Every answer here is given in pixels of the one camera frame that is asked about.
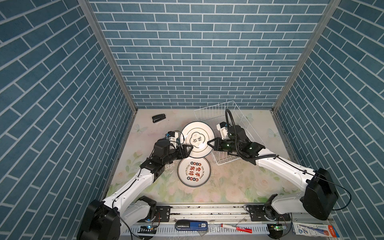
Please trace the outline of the left controller board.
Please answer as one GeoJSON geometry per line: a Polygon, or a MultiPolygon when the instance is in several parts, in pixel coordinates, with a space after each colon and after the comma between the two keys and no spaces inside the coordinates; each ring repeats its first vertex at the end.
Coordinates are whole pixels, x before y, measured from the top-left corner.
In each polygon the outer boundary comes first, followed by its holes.
{"type": "Polygon", "coordinates": [[[157,228],[158,227],[155,227],[155,226],[140,226],[138,234],[139,235],[143,235],[143,234],[155,235],[157,233],[157,228]]]}

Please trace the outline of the controller board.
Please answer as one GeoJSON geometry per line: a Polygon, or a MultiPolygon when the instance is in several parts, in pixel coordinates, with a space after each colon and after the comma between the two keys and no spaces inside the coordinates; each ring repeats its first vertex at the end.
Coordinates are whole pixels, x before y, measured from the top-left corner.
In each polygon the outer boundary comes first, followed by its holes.
{"type": "Polygon", "coordinates": [[[278,235],[282,235],[284,233],[284,230],[287,229],[287,226],[285,225],[282,225],[282,224],[271,224],[271,225],[268,225],[268,230],[269,230],[269,233],[270,235],[272,234],[278,234],[278,235]]]}
{"type": "Polygon", "coordinates": [[[138,234],[139,235],[143,235],[143,234],[155,235],[157,233],[157,228],[158,227],[155,227],[155,226],[140,226],[138,234]]]}

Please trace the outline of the blue black handheld device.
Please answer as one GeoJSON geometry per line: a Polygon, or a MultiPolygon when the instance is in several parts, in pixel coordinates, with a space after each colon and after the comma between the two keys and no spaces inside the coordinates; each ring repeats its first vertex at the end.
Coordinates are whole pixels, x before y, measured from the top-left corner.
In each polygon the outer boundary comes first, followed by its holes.
{"type": "Polygon", "coordinates": [[[208,222],[194,220],[177,220],[175,223],[177,231],[207,231],[208,222]]]}

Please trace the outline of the plate with flower outline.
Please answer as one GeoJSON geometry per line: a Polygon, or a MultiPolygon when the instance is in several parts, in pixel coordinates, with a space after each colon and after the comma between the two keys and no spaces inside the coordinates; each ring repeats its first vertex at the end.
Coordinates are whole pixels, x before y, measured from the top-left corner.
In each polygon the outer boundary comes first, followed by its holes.
{"type": "Polygon", "coordinates": [[[185,144],[193,147],[189,157],[204,158],[213,150],[208,142],[215,138],[214,131],[206,123],[198,121],[189,123],[183,128],[182,134],[185,144]]]}

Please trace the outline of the black stapler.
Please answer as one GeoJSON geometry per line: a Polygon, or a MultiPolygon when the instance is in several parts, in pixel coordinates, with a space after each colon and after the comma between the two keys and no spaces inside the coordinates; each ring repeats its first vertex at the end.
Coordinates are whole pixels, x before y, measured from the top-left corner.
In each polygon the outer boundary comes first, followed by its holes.
{"type": "Polygon", "coordinates": [[[158,114],[158,115],[152,116],[153,123],[158,123],[158,122],[165,120],[165,119],[166,119],[165,114],[158,114]]]}

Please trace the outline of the white wire dish rack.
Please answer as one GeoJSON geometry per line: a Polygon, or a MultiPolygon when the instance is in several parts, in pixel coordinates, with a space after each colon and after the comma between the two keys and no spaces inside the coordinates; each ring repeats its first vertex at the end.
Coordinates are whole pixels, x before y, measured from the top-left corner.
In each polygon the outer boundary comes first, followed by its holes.
{"type": "Polygon", "coordinates": [[[241,160],[243,157],[254,162],[270,154],[264,141],[234,101],[200,108],[195,110],[195,116],[214,132],[214,139],[209,141],[209,146],[213,147],[211,155],[217,165],[241,160]]]}

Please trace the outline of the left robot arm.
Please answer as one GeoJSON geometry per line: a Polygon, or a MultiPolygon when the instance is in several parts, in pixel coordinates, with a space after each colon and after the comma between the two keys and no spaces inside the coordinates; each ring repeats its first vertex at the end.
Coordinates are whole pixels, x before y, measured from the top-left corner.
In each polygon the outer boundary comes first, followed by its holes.
{"type": "Polygon", "coordinates": [[[93,200],[87,206],[77,239],[117,240],[125,229],[138,221],[152,220],[156,202],[148,197],[139,198],[139,194],[156,181],[166,165],[189,157],[193,148],[176,141],[158,140],[132,179],[111,196],[93,200]]]}

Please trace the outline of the red handled screwdriver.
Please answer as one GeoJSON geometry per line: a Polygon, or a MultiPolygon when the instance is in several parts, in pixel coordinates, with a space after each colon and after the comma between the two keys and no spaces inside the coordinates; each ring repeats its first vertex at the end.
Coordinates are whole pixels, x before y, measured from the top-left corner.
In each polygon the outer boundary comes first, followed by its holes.
{"type": "Polygon", "coordinates": [[[244,233],[249,233],[249,234],[253,233],[252,229],[243,228],[243,227],[235,227],[235,226],[231,226],[231,225],[227,225],[227,224],[221,224],[221,227],[224,229],[236,230],[239,232],[244,232],[244,233]]]}

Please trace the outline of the white plate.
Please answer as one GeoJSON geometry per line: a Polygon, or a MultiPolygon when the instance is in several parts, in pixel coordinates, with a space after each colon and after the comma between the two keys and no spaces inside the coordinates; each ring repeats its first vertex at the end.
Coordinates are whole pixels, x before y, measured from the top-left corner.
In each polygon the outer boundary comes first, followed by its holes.
{"type": "Polygon", "coordinates": [[[176,142],[180,145],[182,145],[185,141],[184,135],[182,133],[176,132],[175,133],[176,142]]]}
{"type": "Polygon", "coordinates": [[[186,186],[197,188],[204,185],[211,176],[211,165],[206,158],[188,157],[178,165],[179,180],[186,186]]]}

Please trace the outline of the right controller board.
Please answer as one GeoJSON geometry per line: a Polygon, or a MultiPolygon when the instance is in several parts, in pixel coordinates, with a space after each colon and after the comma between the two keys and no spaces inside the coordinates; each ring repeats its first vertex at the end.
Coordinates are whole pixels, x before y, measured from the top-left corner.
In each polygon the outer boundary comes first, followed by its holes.
{"type": "Polygon", "coordinates": [[[287,229],[287,226],[285,225],[282,225],[282,224],[271,224],[271,225],[268,225],[268,230],[269,230],[269,233],[270,235],[272,234],[278,234],[278,235],[282,235],[284,233],[284,230],[287,229]]]}

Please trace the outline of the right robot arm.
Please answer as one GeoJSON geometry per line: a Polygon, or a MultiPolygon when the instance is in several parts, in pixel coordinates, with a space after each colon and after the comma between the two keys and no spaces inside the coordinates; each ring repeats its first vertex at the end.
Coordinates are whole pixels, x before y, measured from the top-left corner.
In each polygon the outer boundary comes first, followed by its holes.
{"type": "Polygon", "coordinates": [[[221,136],[208,141],[214,151],[226,152],[270,170],[301,190],[298,194],[271,195],[263,206],[265,218],[274,221],[284,214],[307,213],[318,220],[328,219],[339,194],[327,170],[303,167],[274,154],[264,145],[252,142],[239,125],[222,122],[217,129],[221,136]]]}

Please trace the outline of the aluminium mounting rail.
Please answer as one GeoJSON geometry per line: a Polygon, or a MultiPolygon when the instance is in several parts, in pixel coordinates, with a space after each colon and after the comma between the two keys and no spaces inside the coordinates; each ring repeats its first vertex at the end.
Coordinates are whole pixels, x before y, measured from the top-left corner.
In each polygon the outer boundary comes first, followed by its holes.
{"type": "Polygon", "coordinates": [[[250,235],[249,233],[221,227],[221,224],[227,224],[252,229],[252,234],[254,235],[267,235],[271,239],[280,240],[289,233],[294,233],[293,223],[331,225],[330,221],[316,220],[309,214],[301,213],[284,214],[276,220],[270,221],[265,218],[262,204],[156,204],[152,220],[140,220],[124,231],[128,231],[132,237],[137,237],[141,240],[150,240],[152,237],[173,236],[250,235]],[[208,230],[177,231],[175,228],[177,220],[206,221],[208,222],[208,230]],[[282,235],[270,235],[268,225],[271,224],[282,224],[287,226],[287,229],[284,230],[282,235]],[[139,235],[140,226],[158,227],[157,233],[155,235],[139,235]]]}

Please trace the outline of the white toothpaste box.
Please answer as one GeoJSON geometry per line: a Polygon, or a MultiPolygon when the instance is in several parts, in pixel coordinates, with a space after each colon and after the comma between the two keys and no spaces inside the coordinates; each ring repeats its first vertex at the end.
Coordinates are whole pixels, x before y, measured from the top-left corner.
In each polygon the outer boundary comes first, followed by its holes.
{"type": "Polygon", "coordinates": [[[293,223],[295,235],[307,237],[339,238],[340,235],[332,225],[293,223]]]}

